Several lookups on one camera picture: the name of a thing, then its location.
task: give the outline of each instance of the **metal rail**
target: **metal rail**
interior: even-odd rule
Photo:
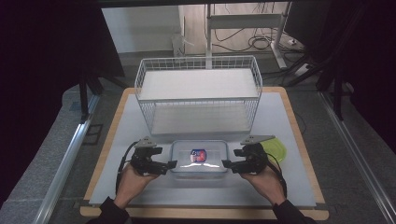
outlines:
[[[339,120],[338,117],[333,112],[332,101],[329,98],[329,95],[324,94],[323,92],[319,92],[318,94],[323,104],[325,105],[327,112],[329,113],[332,122],[335,125],[335,128],[340,133],[340,136],[343,139],[352,160],[355,162],[356,167],[358,168],[359,172],[361,173],[361,176],[366,182],[368,189],[371,191],[376,203],[378,204],[379,209],[384,215],[385,220],[389,224],[395,224],[396,210],[395,210],[395,206],[392,204],[391,199],[389,198],[388,194],[385,192],[384,188],[382,187],[382,184],[376,178],[375,174],[373,173],[366,159],[364,159],[363,155],[361,154],[361,151],[359,150],[358,145],[355,143],[353,137],[349,133],[347,126],[343,121]]]
[[[78,125],[70,145],[64,154],[61,165],[59,166],[58,171],[56,172],[56,175],[49,186],[46,196],[44,197],[43,203],[40,205],[40,208],[35,215],[35,220],[33,223],[46,224],[49,222],[53,209],[58,202],[62,189],[64,188],[64,183],[69,176],[70,170],[81,147],[84,136],[90,127],[92,113],[95,110],[99,99],[100,96],[97,95],[94,95],[91,98],[89,104],[90,115],[84,123]]]

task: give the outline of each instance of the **wooden frame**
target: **wooden frame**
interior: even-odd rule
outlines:
[[[299,148],[305,170],[308,175],[308,179],[314,191],[315,201],[317,205],[325,204],[323,195],[320,190],[320,186],[317,177],[312,167],[311,160],[309,159],[306,151],[304,139],[300,133],[300,129],[297,124],[297,120],[294,117],[294,113],[289,101],[289,97],[284,88],[281,87],[264,87],[263,92],[278,92],[282,98],[283,105],[285,106],[286,113],[288,115],[290,126],[294,133],[294,137]],[[102,148],[102,152],[99,156],[98,162],[96,163],[95,170],[92,175],[90,185],[87,188],[87,192],[84,196],[84,201],[88,201],[99,180],[99,177],[103,171],[106,163],[106,158],[113,144],[116,130],[120,123],[125,103],[130,94],[134,94],[133,88],[128,88],[124,91],[120,104],[117,108],[114,119],[111,123],[108,131],[105,144]],[[147,217],[147,218],[213,218],[213,219],[276,219],[276,216],[272,209],[259,209],[259,208],[183,208],[183,207],[129,207],[126,209],[131,217]],[[300,210],[305,216],[312,217],[315,220],[326,220],[329,217],[329,211],[320,208],[301,209]],[[84,217],[98,217],[101,213],[98,206],[81,206],[80,213]]]

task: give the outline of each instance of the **white wire basket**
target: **white wire basket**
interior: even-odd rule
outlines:
[[[249,133],[262,77],[253,56],[143,59],[134,87],[152,135]]]

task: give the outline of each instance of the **white wall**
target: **white wall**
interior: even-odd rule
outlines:
[[[172,50],[181,33],[179,6],[103,8],[118,53]]]

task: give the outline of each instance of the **hand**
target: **hand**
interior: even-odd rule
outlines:
[[[241,177],[253,185],[254,189],[257,190],[261,196],[270,201],[272,206],[275,204],[281,205],[286,201],[279,178],[270,167],[265,167],[265,169],[257,175],[241,174]]]
[[[114,204],[125,209],[128,203],[143,191],[146,185],[158,175],[140,175],[130,163],[122,170],[122,178]]]

